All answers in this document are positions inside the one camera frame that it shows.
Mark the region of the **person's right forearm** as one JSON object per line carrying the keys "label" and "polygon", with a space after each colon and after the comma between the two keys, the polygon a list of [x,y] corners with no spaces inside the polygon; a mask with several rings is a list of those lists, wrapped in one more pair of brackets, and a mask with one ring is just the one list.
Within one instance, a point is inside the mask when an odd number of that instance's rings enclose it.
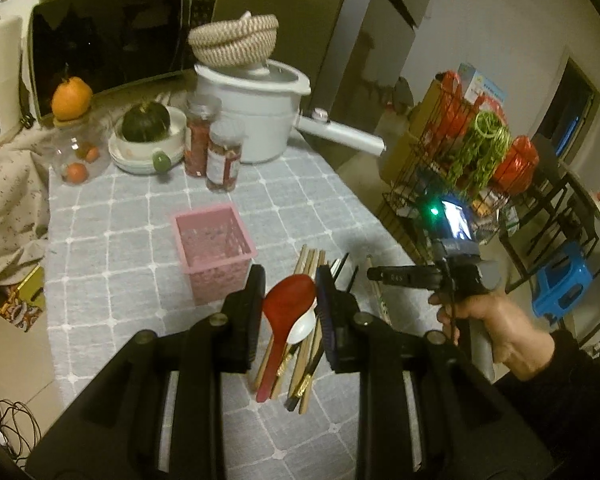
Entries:
{"label": "person's right forearm", "polygon": [[555,351],[539,375],[495,383],[550,452],[551,479],[600,479],[600,366],[570,333],[552,333]]}

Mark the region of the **person's right hand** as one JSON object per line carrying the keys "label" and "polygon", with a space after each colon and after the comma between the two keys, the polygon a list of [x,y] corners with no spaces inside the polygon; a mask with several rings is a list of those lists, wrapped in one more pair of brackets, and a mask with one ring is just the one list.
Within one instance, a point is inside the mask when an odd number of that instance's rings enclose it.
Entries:
{"label": "person's right hand", "polygon": [[524,311],[501,292],[469,296],[457,302],[443,292],[434,292],[428,302],[439,308],[437,320],[453,344],[460,342],[458,320],[483,322],[492,342],[493,361],[504,364],[523,382],[546,370],[553,359],[552,336],[536,328]]}

